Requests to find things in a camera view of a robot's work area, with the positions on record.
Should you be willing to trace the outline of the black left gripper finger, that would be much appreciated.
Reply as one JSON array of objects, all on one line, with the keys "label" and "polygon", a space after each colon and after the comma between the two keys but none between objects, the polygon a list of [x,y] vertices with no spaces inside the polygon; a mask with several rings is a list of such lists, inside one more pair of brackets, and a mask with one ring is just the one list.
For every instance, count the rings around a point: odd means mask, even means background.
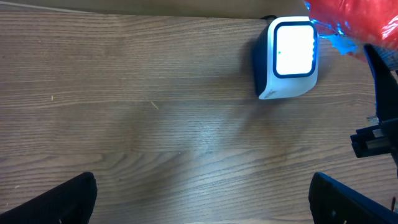
[{"label": "black left gripper finger", "polygon": [[97,198],[96,180],[84,172],[1,214],[1,223],[88,224]]}]

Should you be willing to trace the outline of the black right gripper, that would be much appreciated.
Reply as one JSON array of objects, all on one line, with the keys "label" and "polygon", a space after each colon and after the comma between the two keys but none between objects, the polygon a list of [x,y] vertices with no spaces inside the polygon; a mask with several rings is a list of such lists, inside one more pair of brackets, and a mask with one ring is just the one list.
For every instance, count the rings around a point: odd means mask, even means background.
[{"label": "black right gripper", "polygon": [[[367,117],[367,128],[351,135],[357,158],[389,154],[397,166],[397,81],[371,44],[364,45],[376,94],[376,115]],[[397,214],[337,180],[316,172],[308,200],[315,224],[389,223],[397,224]]]}]

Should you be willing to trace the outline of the red spaghetti packet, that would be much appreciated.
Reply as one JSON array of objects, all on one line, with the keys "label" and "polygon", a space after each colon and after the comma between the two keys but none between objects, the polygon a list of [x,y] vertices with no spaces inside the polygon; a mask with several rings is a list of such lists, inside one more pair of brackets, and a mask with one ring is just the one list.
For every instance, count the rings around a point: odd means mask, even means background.
[{"label": "red spaghetti packet", "polygon": [[363,47],[374,46],[390,70],[397,70],[397,0],[306,0],[319,36],[342,55],[366,61]]}]

